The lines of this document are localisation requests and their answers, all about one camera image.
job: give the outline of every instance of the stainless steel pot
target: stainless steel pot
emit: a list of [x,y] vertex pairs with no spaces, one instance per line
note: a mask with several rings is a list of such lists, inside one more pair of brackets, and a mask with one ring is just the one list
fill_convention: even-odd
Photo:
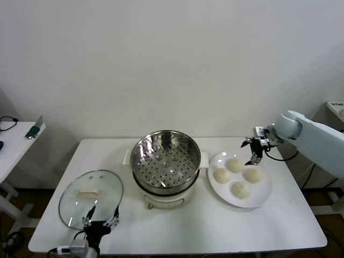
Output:
[[137,184],[153,195],[172,196],[190,188],[199,174],[200,151],[184,133],[163,130],[143,137],[131,152]]

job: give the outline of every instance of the glass lid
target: glass lid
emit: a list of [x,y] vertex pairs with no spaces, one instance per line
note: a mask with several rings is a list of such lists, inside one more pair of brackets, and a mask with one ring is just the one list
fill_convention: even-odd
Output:
[[96,209],[91,220],[107,220],[114,215],[122,195],[122,181],[114,172],[88,172],[67,186],[60,199],[60,218],[68,227],[82,230],[82,218],[94,206]]

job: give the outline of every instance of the white plate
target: white plate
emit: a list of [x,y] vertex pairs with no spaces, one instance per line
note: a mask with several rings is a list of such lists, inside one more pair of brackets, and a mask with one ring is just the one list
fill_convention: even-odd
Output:
[[[225,164],[227,160],[232,159],[232,158],[241,159],[242,161],[246,162],[246,161],[249,161],[250,156],[246,156],[246,155],[238,156],[231,152],[221,152],[220,154],[216,155],[211,160],[209,164],[209,170],[208,170],[208,178],[214,191],[223,200],[238,207],[254,208],[254,207],[261,206],[265,202],[265,200],[270,196],[272,185],[273,185],[271,182],[270,175],[266,172],[263,165],[261,164],[258,165],[258,167],[264,172],[264,178],[262,179],[262,181],[258,183],[251,183],[250,181],[247,181],[243,177],[243,173],[247,169],[254,166],[246,166],[247,169],[238,173],[231,172],[232,178],[226,184],[220,184],[219,182],[215,180],[213,173],[219,168],[226,168]],[[249,186],[250,195],[246,199],[240,199],[238,196],[234,194],[232,190],[233,184],[238,181],[244,181]]]

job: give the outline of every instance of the table leg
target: table leg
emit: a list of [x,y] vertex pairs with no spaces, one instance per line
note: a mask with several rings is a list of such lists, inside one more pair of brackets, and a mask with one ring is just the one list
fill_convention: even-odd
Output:
[[22,227],[36,228],[38,225],[39,219],[32,219],[28,217],[28,214],[33,208],[32,203],[27,203],[21,211],[4,197],[0,196],[0,208],[16,221],[9,234],[19,231]]
[[18,197],[19,193],[16,189],[13,188],[7,181],[4,181],[0,184],[0,188],[6,191],[10,196],[6,196],[6,199],[9,200],[12,196]]
[[314,215],[339,214],[344,219],[344,197],[338,198],[335,192],[329,192],[332,205],[311,206]]

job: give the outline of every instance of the white wall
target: white wall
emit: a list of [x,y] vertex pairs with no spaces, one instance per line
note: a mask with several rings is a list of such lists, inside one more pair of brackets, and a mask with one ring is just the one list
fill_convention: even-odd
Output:
[[250,135],[287,109],[312,117],[344,97],[343,9],[320,0],[1,1],[3,94],[23,119],[43,114],[48,126],[11,180],[54,187],[83,138],[162,128]]

